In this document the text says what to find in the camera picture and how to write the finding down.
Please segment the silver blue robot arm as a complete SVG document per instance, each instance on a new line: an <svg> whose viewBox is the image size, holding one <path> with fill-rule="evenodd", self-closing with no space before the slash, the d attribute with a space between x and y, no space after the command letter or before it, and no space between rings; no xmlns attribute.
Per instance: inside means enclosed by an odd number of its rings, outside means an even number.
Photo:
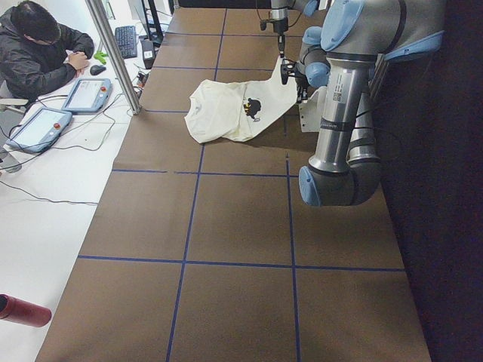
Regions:
<svg viewBox="0 0 483 362"><path fill-rule="evenodd" d="M300 168L308 205L353 206L380 182L372 130L370 74L377 58L400 62L436 52L442 43L444 1L335 1L321 28L330 65L318 142Z"/></svg>
<svg viewBox="0 0 483 362"><path fill-rule="evenodd" d="M281 58L285 57L285 33L289 30L289 10L298 11L307 17L311 17L318 9L317 0L275 0L271 1L269 18L265 23L270 23L273 32L277 35L278 52Z"/></svg>

